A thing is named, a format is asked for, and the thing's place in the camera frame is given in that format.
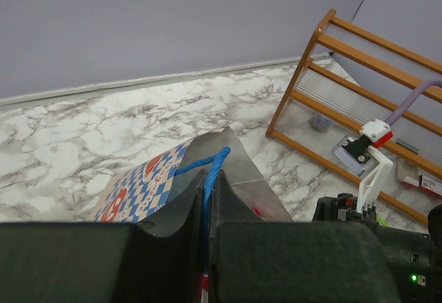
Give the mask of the blue checkered paper bag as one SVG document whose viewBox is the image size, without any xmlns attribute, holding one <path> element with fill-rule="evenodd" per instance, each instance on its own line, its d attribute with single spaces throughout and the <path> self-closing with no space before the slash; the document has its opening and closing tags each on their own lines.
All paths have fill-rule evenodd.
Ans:
<svg viewBox="0 0 442 303">
<path fill-rule="evenodd" d="M 291 218 L 230 128 L 220 128 L 113 176 L 90 214 L 115 262 L 111 302 L 201 302 L 209 292 L 211 216 Z"/>
</svg>

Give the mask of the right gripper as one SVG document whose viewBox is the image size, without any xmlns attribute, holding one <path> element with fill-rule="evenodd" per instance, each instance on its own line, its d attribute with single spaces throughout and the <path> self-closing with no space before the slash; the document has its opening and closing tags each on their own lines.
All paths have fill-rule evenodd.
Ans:
<svg viewBox="0 0 442 303">
<path fill-rule="evenodd" d="M 370 206 L 367 210 L 358 212 L 357 201 L 358 198 L 349 193 L 340 193 L 337 197 L 321 197 L 317 201 L 312 221 L 354 222 L 371 229 L 376 228 L 379 225 L 376 207 Z"/>
</svg>

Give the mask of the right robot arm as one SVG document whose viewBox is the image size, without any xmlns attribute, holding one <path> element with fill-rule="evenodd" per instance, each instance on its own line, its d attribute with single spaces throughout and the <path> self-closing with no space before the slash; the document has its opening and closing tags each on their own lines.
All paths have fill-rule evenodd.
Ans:
<svg viewBox="0 0 442 303">
<path fill-rule="evenodd" d="M 376 207 L 356 211 L 358 198 L 349 193 L 321 197 L 314 221 L 358 222 L 370 228 L 383 246 L 383 254 L 394 276 L 403 302 L 441 301 L 441 206 L 427 215 L 428 233 L 383 226 Z"/>
</svg>

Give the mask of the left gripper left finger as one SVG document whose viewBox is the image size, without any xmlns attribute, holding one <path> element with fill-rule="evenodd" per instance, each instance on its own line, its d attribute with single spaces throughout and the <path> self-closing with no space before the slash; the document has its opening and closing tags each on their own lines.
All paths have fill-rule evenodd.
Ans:
<svg viewBox="0 0 442 303">
<path fill-rule="evenodd" d="M 3 223 L 1 301 L 199 302 L 205 178 L 137 223 Z"/>
</svg>

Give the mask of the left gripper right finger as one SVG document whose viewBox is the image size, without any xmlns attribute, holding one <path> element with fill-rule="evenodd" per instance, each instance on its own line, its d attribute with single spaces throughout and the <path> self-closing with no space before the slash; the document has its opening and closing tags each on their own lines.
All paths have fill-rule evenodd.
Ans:
<svg viewBox="0 0 442 303">
<path fill-rule="evenodd" d="M 210 302 L 399 302 L 361 224 L 266 222 L 216 179 L 208 210 Z"/>
</svg>

